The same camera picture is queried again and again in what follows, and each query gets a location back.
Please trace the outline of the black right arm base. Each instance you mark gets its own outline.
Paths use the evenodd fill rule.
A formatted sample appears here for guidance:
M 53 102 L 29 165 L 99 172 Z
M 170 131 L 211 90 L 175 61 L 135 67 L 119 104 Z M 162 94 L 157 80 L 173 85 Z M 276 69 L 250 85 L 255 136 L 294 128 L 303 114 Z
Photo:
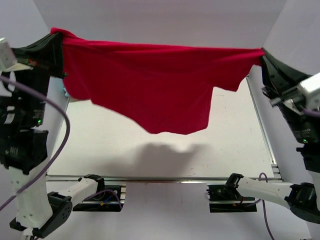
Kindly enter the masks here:
M 243 197 L 237 191 L 227 190 L 223 184 L 208 185 L 204 195 L 208 199 L 210 213 L 257 212 L 254 197 Z

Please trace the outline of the red t shirt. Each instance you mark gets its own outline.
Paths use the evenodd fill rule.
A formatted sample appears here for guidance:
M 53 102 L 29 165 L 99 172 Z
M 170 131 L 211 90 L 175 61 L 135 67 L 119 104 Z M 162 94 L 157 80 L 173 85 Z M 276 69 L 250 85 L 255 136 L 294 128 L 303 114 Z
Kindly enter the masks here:
M 86 40 L 61 28 L 67 93 L 119 113 L 151 134 L 208 127 L 213 89 L 237 91 L 260 48 Z

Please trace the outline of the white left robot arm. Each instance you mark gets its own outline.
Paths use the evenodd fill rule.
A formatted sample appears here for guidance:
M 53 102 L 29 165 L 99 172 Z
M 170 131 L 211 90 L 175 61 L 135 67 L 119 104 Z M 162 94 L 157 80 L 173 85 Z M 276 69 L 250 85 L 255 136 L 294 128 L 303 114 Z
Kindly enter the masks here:
M 63 225 L 73 208 L 86 199 L 105 196 L 104 179 L 88 174 L 66 190 L 48 192 L 46 172 L 54 162 L 48 157 L 48 131 L 41 130 L 46 105 L 65 111 L 48 99 L 52 77 L 63 79 L 63 35 L 48 34 L 26 47 L 11 48 L 0 40 L 0 80 L 8 96 L 0 97 L 0 164 L 8 171 L 17 203 L 10 227 L 31 230 L 43 239 Z

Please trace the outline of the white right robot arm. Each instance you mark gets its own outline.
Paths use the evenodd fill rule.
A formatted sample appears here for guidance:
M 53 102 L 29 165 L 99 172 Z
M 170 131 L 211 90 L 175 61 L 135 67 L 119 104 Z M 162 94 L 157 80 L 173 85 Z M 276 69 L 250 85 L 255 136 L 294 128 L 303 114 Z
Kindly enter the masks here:
M 258 180 L 239 173 L 227 179 L 226 195 L 253 197 L 282 206 L 296 217 L 320 222 L 320 75 L 308 74 L 275 58 L 265 48 L 261 57 L 262 93 L 279 109 L 294 139 L 296 152 L 312 181 Z

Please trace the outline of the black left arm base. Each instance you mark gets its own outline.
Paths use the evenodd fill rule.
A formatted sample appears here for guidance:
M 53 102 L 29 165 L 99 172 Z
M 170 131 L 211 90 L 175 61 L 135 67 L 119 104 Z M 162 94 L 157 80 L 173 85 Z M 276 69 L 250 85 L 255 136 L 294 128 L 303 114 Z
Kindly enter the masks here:
M 119 213 L 125 203 L 126 185 L 105 185 L 110 191 L 83 200 L 72 210 L 74 212 L 115 212 Z

